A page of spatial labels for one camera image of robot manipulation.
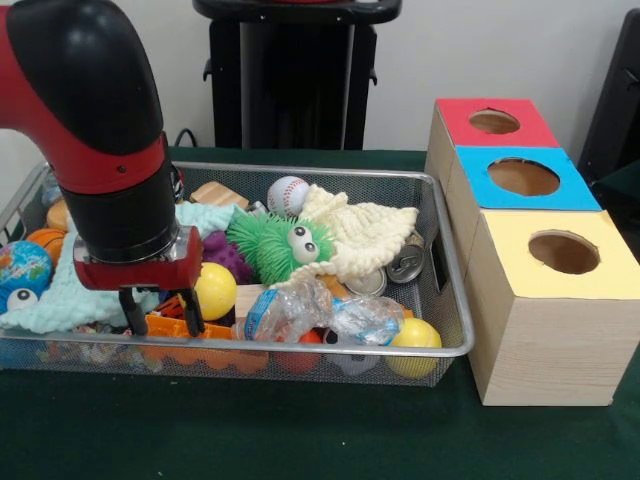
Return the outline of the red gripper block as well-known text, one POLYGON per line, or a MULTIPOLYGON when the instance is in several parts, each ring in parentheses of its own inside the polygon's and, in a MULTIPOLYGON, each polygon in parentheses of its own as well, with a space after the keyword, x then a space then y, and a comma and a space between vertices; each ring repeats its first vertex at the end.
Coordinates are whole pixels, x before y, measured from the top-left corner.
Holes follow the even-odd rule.
POLYGON ((205 331, 197 292, 193 288, 200 276, 202 254, 199 231, 188 225, 179 228, 175 241, 159 255, 133 263, 101 262, 89 255, 79 236, 73 243, 73 263, 80 283, 89 290, 119 290, 121 309, 129 329, 137 336, 146 336, 148 327, 129 287, 179 290, 189 334, 198 337, 205 331))

